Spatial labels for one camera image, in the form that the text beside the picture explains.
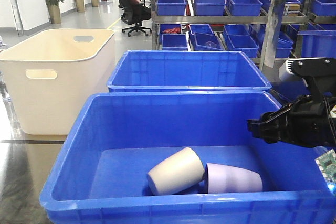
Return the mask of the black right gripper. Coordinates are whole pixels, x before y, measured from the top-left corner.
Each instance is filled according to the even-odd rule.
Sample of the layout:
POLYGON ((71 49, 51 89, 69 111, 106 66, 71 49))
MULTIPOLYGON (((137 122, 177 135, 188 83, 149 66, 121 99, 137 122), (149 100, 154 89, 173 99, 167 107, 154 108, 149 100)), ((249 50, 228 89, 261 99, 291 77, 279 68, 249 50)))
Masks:
POLYGON ((247 128, 268 144, 335 147, 335 97, 318 101, 312 95, 300 96, 277 111, 247 120, 247 128))

